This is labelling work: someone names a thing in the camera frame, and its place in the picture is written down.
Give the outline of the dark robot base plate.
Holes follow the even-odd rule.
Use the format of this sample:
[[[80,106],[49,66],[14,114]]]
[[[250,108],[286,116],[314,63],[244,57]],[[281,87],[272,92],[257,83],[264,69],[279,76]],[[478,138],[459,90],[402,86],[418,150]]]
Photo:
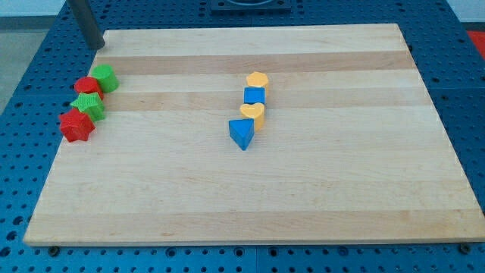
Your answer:
[[[229,12],[290,11],[292,0],[209,0],[212,14]]]

